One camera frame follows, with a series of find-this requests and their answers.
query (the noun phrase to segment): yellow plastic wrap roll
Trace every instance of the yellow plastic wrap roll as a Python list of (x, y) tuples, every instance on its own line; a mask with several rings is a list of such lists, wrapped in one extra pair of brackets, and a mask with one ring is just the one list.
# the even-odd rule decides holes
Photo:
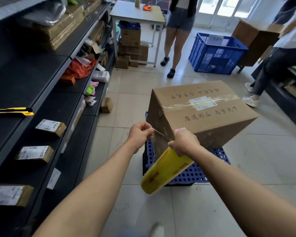
[(145, 173), (141, 180), (141, 187), (147, 194), (152, 194), (193, 163), (194, 161), (186, 155), (178, 156), (172, 148), (168, 147)]

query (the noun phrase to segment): sneaker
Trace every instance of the sneaker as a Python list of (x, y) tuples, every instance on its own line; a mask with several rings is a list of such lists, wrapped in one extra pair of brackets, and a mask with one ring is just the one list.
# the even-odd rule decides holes
[(150, 237), (164, 237), (164, 227), (160, 223), (155, 223), (151, 229)]
[(250, 107), (257, 107), (259, 101), (258, 100), (253, 100), (252, 99), (253, 96), (250, 97), (244, 97), (242, 98), (242, 100)]
[(173, 78), (174, 74), (175, 74), (175, 70), (171, 68), (169, 73), (167, 74), (167, 78)]
[(245, 83), (245, 88), (247, 89), (248, 92), (252, 93), (253, 87), (251, 87), (250, 85), (251, 85), (251, 83), (249, 83), (249, 82)]
[(165, 66), (170, 60), (170, 57), (165, 57), (161, 62), (160, 65)]

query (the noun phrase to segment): door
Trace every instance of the door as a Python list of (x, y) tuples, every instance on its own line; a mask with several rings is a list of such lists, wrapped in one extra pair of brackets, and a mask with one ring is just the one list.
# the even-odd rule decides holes
[(225, 30), (239, 17), (247, 18), (258, 0), (199, 0), (195, 25)]

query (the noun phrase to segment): hand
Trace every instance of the hand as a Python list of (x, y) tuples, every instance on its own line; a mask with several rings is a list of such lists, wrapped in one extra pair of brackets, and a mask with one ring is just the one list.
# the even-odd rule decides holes
[(190, 131), (178, 131), (175, 135), (175, 140), (170, 141), (168, 146), (174, 149), (178, 155), (187, 155), (191, 157), (190, 151), (192, 148), (201, 147), (196, 135)]
[(147, 140), (150, 140), (153, 137), (154, 128), (146, 122), (142, 121), (137, 124), (134, 124), (129, 131), (127, 138), (127, 143), (135, 147), (135, 153), (142, 147)]

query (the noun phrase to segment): blue plastic crate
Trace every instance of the blue plastic crate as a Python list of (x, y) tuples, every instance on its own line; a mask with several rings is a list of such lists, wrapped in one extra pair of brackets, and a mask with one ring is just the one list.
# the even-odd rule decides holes
[[(228, 157), (225, 154), (224, 149), (217, 148), (210, 150), (215, 156), (224, 160), (228, 164), (230, 164)], [(147, 141), (147, 156), (148, 156), (148, 163), (146, 167), (150, 169), (153, 165), (154, 160), (154, 151), (152, 141)], [(204, 172), (201, 167), (197, 163), (193, 163), (187, 169), (185, 169), (181, 174), (171, 180), (168, 184), (189, 184), (189, 183), (208, 183), (208, 179), (204, 175)]]
[(197, 33), (189, 61), (194, 71), (230, 75), (248, 50), (235, 37), (224, 37), (221, 46), (206, 44), (209, 34)]

